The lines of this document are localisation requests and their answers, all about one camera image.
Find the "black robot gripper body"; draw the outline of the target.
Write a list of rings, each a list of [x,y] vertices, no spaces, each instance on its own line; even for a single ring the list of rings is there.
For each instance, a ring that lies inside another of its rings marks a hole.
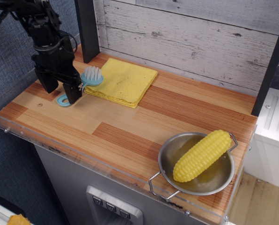
[[[80,75],[73,66],[74,51],[68,36],[56,37],[55,43],[36,45],[36,55],[32,56],[35,69],[49,72],[58,82],[77,84],[81,83]]]

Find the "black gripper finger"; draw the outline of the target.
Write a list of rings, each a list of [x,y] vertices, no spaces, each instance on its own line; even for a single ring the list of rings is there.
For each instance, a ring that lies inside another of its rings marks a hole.
[[[63,83],[63,87],[70,104],[74,104],[77,100],[79,100],[82,97],[82,83]]]
[[[42,71],[40,69],[35,69],[35,73],[38,77],[43,88],[46,90],[47,93],[51,93],[56,90],[58,87],[58,81],[52,77],[49,72]]]

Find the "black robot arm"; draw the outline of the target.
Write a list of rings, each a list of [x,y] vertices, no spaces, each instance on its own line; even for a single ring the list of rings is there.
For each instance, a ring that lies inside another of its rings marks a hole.
[[[67,100],[74,104],[82,96],[80,74],[73,66],[76,49],[72,35],[60,29],[59,15],[47,0],[0,0],[0,24],[8,14],[19,21],[33,40],[37,54],[31,58],[44,89],[51,93],[63,84]]]

